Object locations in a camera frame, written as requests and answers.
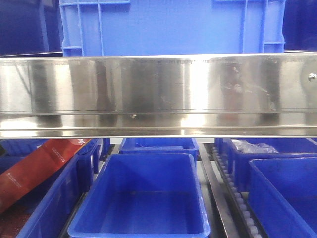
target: stainless steel rail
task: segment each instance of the stainless steel rail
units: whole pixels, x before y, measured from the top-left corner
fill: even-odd
[[[0,137],[317,136],[317,53],[1,58]]]

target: metal track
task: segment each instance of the metal track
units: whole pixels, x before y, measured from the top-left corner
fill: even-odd
[[[216,174],[211,166],[208,154],[203,144],[199,146],[199,153],[203,162],[206,177],[210,184],[210,189],[213,194],[215,204],[217,206],[219,216],[225,231],[226,237],[228,238],[239,238],[240,235],[233,221],[233,217],[229,210],[228,204],[226,203],[222,189],[217,180]]]
[[[230,194],[232,203],[234,204],[236,211],[240,216],[240,220],[244,224],[249,237],[251,238],[267,238],[267,235],[261,225],[257,222],[256,217],[253,215],[249,206],[247,205],[242,194],[237,191],[234,186],[233,177],[228,173],[225,162],[222,161],[218,155],[217,149],[212,149],[212,156],[216,162],[216,165],[220,171],[224,184]]]

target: plastic bag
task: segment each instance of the plastic bag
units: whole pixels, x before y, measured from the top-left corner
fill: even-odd
[[[59,170],[90,139],[51,139],[0,174],[0,214]]]
[[[260,154],[260,153],[278,153],[271,145],[266,143],[251,144],[246,140],[232,140],[237,150],[245,154]]]

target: bolt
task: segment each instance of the bolt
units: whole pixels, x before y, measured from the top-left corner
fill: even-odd
[[[308,80],[310,81],[310,82],[312,82],[313,80],[315,80],[317,78],[317,75],[315,74],[315,73],[310,73],[309,75],[308,75]]]

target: bin handle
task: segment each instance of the bin handle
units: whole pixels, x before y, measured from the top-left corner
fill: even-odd
[[[121,5],[121,4],[130,4],[131,0],[99,0],[100,4],[107,5]]]

